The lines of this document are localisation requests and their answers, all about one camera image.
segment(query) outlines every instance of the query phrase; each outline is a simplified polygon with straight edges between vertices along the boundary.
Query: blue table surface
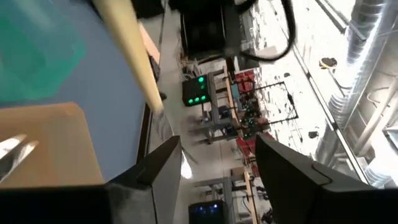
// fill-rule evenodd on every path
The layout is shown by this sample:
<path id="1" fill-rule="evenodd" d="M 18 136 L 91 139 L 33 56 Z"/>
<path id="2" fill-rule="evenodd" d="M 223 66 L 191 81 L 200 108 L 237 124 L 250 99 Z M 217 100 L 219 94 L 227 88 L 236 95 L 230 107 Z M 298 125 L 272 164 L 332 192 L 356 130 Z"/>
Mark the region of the blue table surface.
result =
<path id="1" fill-rule="evenodd" d="M 50 98 L 1 108 L 75 102 L 85 112 L 105 180 L 136 163 L 144 97 L 97 15 L 83 1 L 53 0 L 85 41 L 86 54 Z"/>

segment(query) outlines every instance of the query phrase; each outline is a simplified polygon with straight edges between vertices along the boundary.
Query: computer tower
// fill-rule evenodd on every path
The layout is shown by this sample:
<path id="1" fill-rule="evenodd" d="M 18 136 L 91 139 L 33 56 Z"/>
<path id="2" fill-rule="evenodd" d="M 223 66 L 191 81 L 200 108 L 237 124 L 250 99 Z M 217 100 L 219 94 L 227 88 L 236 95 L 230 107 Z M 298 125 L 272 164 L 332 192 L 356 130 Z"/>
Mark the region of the computer tower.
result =
<path id="1" fill-rule="evenodd" d="M 180 23 L 182 47 L 189 59 L 239 55 L 241 31 L 233 1 L 184 11 Z"/>
<path id="2" fill-rule="evenodd" d="M 195 106 L 209 102 L 209 84 L 206 75 L 182 82 L 182 101 L 185 106 Z"/>
<path id="3" fill-rule="evenodd" d="M 228 224 L 228 206 L 222 200 L 194 203 L 188 212 L 189 224 Z"/>

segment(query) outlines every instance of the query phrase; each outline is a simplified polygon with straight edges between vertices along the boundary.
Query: red object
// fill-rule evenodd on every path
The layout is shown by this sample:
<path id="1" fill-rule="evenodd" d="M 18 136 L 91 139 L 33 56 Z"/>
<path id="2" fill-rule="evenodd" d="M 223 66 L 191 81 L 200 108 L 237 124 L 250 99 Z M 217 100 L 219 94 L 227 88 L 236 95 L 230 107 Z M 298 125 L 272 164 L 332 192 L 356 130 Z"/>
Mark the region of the red object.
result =
<path id="1" fill-rule="evenodd" d="M 272 137 L 272 135 L 269 134 L 268 132 L 262 133 L 261 135 L 267 137 L 270 140 L 275 140 L 274 137 Z M 249 157 L 250 152 L 253 155 L 255 155 L 255 153 L 256 153 L 256 137 L 255 136 L 253 138 L 247 139 L 247 140 L 237 138 L 236 144 L 239 146 L 239 148 L 241 149 L 241 151 L 245 157 Z"/>
<path id="2" fill-rule="evenodd" d="M 242 72 L 235 75 L 236 83 L 240 93 L 245 93 L 253 89 L 254 72 L 253 70 Z"/>
<path id="3" fill-rule="evenodd" d="M 267 139 L 270 140 L 275 140 L 274 137 L 272 137 L 271 134 L 269 134 L 268 132 L 266 133 L 262 133 L 262 136 L 265 136 Z M 256 155 L 256 137 L 254 136 L 251 139 L 248 140 L 243 140 L 241 138 L 237 138 L 236 140 L 236 144 L 239 146 L 240 150 L 242 151 L 243 155 L 244 155 L 244 160 L 245 163 L 251 167 L 252 173 L 255 177 L 259 177 L 259 169 L 256 165 L 255 162 L 252 162 L 249 159 L 250 156 L 250 152 L 255 156 Z"/>

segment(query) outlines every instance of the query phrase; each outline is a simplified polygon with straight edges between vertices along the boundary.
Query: wire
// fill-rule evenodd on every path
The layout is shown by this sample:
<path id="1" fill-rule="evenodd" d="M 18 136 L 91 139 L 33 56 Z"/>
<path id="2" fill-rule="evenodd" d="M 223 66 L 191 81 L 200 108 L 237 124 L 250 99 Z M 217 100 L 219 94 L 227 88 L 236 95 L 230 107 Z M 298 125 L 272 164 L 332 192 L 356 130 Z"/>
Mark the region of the wire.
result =
<path id="1" fill-rule="evenodd" d="M 294 13 L 293 13 L 293 7 L 292 7 L 292 2 L 291 0 L 280 0 L 282 3 L 282 7 L 284 8 L 285 16 L 286 16 L 286 23 L 287 23 L 287 28 L 289 31 L 289 38 L 287 40 L 287 46 L 286 49 L 279 55 L 275 55 L 269 58 L 265 57 L 259 57 L 256 55 L 249 54 L 247 52 L 240 51 L 240 55 L 243 57 L 246 57 L 251 60 L 255 60 L 258 62 L 275 62 L 278 59 L 281 59 L 282 57 L 285 57 L 290 50 L 292 49 L 294 45 L 294 41 L 296 39 L 296 25 L 295 25 L 295 18 L 294 18 Z M 250 4 L 250 7 L 254 5 L 256 1 L 253 0 L 247 0 L 246 2 L 247 5 Z M 243 10 L 247 5 L 242 3 L 241 10 Z"/>
<path id="2" fill-rule="evenodd" d="M 381 103 L 380 101 L 377 101 L 377 100 L 372 99 L 372 98 L 371 98 L 371 95 L 372 95 L 373 93 L 377 92 L 377 91 L 380 91 L 380 90 L 388 90 L 388 88 L 389 88 L 389 87 L 382 87 L 382 88 L 374 89 L 374 90 L 370 91 L 370 92 L 366 95 L 366 99 L 368 99 L 368 100 L 369 100 L 370 102 L 372 102 L 372 103 Z"/>

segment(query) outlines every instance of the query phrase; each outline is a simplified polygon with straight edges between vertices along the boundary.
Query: electronic device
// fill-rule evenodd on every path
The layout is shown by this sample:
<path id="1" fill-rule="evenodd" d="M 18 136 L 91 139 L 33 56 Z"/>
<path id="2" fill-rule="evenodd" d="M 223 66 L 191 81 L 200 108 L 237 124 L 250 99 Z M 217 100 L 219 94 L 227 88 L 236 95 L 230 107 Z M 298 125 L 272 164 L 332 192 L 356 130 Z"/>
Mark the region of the electronic device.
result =
<path id="1" fill-rule="evenodd" d="M 244 67 L 251 67 L 250 60 L 275 62 L 286 56 L 296 37 L 291 0 L 281 0 L 289 33 L 287 47 L 283 52 L 260 57 L 241 48 L 243 38 L 239 17 L 256 3 L 257 0 L 246 0 L 239 4 L 233 0 L 170 0 L 170 8 L 178 10 L 181 15 L 181 40 L 185 55 L 189 59 L 214 57 L 214 54 L 221 58 L 242 56 L 245 60 L 238 60 Z"/>
<path id="2" fill-rule="evenodd" d="M 398 190 L 376 190 L 262 136 L 256 139 L 260 177 L 278 224 L 390 223 Z"/>
<path id="3" fill-rule="evenodd" d="M 185 106 L 195 106 L 210 101 L 209 80 L 206 75 L 182 82 L 182 101 Z"/>
<path id="4" fill-rule="evenodd" d="M 239 14 L 229 4 L 215 4 L 204 11 L 180 14 L 181 42 L 189 59 L 203 59 L 212 55 L 236 55 L 241 50 Z"/>
<path id="5" fill-rule="evenodd" d="M 228 224 L 228 206 L 222 200 L 194 203 L 188 212 L 189 224 Z"/>
<path id="6" fill-rule="evenodd" d="M 173 136 L 104 185 L 1 189 L 1 221 L 170 224 L 181 162 L 180 136 Z"/>

